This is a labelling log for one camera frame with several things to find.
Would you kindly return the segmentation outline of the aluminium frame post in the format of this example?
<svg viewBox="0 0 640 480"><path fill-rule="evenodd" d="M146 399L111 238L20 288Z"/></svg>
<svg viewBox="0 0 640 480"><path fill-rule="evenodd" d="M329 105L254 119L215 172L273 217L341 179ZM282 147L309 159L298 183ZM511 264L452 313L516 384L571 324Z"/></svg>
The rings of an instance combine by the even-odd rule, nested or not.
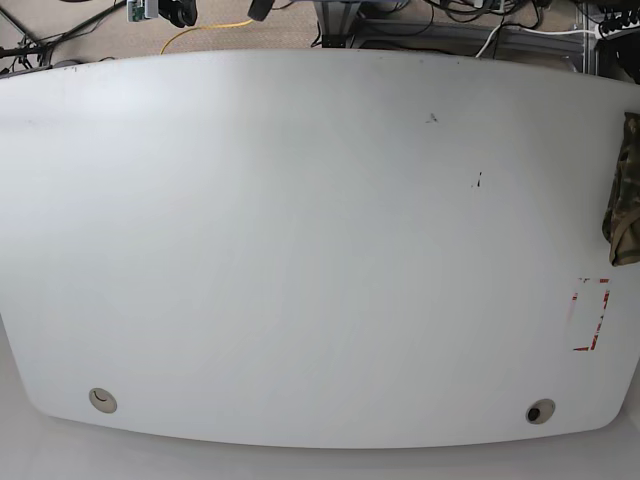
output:
<svg viewBox="0 0 640 480"><path fill-rule="evenodd" d="M345 48L361 1L314 1L323 48Z"/></svg>

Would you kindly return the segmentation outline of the camouflage T-shirt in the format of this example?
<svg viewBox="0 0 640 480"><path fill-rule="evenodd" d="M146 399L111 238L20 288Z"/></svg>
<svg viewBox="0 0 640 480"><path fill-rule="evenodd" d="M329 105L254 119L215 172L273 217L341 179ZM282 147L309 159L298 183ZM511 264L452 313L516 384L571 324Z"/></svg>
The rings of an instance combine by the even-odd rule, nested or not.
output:
<svg viewBox="0 0 640 480"><path fill-rule="evenodd" d="M639 262L639 115L626 112L623 140L602 224L610 244L609 262L625 266Z"/></svg>

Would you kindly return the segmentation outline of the left table grommet hole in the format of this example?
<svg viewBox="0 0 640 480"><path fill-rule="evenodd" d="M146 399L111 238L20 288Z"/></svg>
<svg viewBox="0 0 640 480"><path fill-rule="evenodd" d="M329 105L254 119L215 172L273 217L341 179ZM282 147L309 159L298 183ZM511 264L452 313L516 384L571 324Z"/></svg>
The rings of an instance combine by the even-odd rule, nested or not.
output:
<svg viewBox="0 0 640 480"><path fill-rule="evenodd" d="M92 388L89 391L89 401L96 410L104 414L113 414L118 407L116 398L102 388Z"/></svg>

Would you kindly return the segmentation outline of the table grommet hole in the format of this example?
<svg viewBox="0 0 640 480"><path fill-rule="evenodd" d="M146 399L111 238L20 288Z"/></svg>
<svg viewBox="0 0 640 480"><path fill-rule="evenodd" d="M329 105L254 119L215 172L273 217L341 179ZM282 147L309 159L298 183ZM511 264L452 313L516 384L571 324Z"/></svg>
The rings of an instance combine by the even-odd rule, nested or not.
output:
<svg viewBox="0 0 640 480"><path fill-rule="evenodd" d="M102 388L92 388L89 391L89 401L96 410L104 414L113 414L118 407L116 398Z"/></svg>
<svg viewBox="0 0 640 480"><path fill-rule="evenodd" d="M526 411L525 419L529 424L541 425L546 423L555 412L555 402L551 399L540 399L534 402Z"/></svg>

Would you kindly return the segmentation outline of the red tape rectangle marking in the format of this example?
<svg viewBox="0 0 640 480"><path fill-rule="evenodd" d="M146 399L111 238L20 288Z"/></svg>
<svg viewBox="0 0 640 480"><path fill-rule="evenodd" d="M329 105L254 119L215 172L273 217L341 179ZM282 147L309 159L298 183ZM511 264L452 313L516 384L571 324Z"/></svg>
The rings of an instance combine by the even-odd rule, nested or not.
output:
<svg viewBox="0 0 640 480"><path fill-rule="evenodd" d="M608 278L584 277L574 290L566 325L570 351L595 349L610 296Z"/></svg>

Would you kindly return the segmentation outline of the black tripod stand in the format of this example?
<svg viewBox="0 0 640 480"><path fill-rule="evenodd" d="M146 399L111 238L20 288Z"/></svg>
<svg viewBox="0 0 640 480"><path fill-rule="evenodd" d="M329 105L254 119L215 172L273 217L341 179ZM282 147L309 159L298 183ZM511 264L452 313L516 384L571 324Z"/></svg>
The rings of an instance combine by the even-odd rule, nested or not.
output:
<svg viewBox="0 0 640 480"><path fill-rule="evenodd" d="M32 34L15 16L2 7L1 19L13 27L20 35L15 47L1 47L1 59L12 59L10 66L4 68L3 72L11 73L16 63L22 65L26 70L34 69L34 66L29 61L30 56L37 58L39 67L49 67L53 53L58 46L93 33L104 20L122 10L126 5L126 1L114 1L108 8L99 11L76 26L64 32L40 38Z"/></svg>

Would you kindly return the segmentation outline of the right table grommet hole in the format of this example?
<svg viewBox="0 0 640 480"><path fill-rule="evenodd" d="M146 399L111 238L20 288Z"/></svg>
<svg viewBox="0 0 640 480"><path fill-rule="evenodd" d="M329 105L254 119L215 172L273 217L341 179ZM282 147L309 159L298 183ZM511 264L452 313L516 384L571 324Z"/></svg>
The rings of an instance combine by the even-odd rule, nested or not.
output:
<svg viewBox="0 0 640 480"><path fill-rule="evenodd" d="M555 402L551 399L540 399L534 402L526 411L525 419L529 424L541 425L546 423L555 412Z"/></svg>

